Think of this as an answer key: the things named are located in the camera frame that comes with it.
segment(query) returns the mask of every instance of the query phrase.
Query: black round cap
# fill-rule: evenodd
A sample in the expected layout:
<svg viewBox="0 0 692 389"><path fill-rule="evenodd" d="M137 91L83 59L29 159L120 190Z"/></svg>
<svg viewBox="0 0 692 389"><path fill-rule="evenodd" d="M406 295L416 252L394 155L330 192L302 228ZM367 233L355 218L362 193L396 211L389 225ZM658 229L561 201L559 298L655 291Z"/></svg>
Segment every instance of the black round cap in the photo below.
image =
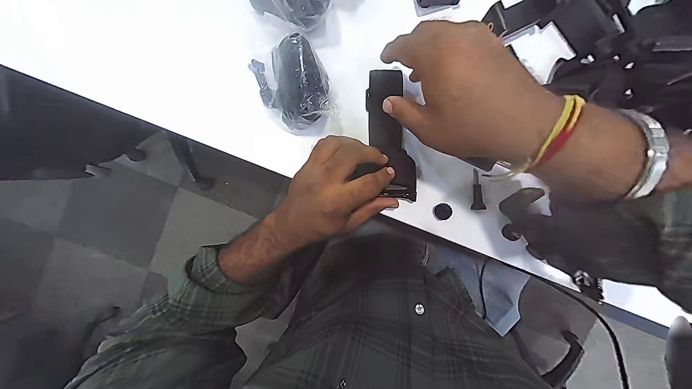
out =
<svg viewBox="0 0 692 389"><path fill-rule="evenodd" d="M432 209L432 213L437 220L447 220L452 217L452 207L447 203L439 203Z"/></svg>

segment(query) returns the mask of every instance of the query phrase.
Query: white table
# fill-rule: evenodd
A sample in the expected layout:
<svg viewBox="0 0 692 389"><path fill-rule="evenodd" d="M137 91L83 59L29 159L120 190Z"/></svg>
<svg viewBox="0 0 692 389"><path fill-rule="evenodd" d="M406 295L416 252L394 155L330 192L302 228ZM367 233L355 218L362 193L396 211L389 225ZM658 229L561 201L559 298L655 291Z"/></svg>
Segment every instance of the white table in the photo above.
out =
<svg viewBox="0 0 692 389"><path fill-rule="evenodd" d="M0 0L0 64L292 177L319 138L367 142L369 71L392 68L379 60L389 41L424 19L481 19L493 2L462 0L456 9L418 17L413 0L333 0L327 29L311 42L340 115L312 135L282 130L262 106L247 65L266 57L286 31L272 17L259 17L247 0ZM548 35L515 45L541 74L565 55ZM574 287L564 273L531 257L525 242L500 234L509 220L498 203L522 185L538 185L535 178L484 183L489 210L475 212L469 209L472 167L409 133L405 142L422 171L418 201L386 215ZM440 202L452 206L451 219L433 217ZM606 302L665 326L683 314L654 288L605 285Z"/></svg>

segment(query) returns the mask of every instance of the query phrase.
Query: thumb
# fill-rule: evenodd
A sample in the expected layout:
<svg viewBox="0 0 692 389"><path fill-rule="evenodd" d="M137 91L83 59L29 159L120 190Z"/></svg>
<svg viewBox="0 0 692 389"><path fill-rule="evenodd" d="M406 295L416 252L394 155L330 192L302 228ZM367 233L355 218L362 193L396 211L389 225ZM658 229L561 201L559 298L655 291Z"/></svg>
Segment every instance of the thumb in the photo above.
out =
<svg viewBox="0 0 692 389"><path fill-rule="evenodd" d="M408 128L413 134L425 127L425 115L422 105L400 96L390 96L382 103L382 110Z"/></svg>

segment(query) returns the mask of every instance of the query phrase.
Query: plastic bag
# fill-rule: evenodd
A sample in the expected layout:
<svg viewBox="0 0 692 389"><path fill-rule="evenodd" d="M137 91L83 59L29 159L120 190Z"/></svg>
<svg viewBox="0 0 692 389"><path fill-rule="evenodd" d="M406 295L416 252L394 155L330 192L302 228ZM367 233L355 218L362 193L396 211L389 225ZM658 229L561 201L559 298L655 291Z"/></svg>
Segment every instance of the plastic bag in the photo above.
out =
<svg viewBox="0 0 692 389"><path fill-rule="evenodd" d="M307 37L290 34L274 48L271 57L276 90L266 78L263 63L253 60L248 67L257 78L264 106L280 110L289 129L306 129L322 115L334 114L329 79Z"/></svg>
<svg viewBox="0 0 692 389"><path fill-rule="evenodd" d="M250 0L259 12L270 13L305 30L317 26L329 9L331 0Z"/></svg>

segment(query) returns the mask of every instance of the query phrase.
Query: silver bracelet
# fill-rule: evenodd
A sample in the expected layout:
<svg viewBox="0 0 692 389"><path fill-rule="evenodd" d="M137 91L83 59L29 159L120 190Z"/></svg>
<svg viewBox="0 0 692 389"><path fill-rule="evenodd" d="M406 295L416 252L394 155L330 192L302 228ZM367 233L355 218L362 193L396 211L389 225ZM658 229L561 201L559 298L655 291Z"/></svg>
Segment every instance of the silver bracelet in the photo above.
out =
<svg viewBox="0 0 692 389"><path fill-rule="evenodd" d="M661 182L663 173L668 167L668 153L671 146L668 144L666 131L654 118L631 109L621 109L620 112L644 131L648 143L646 166L634 188L624 197L624 199L638 199L650 195L656 185Z"/></svg>

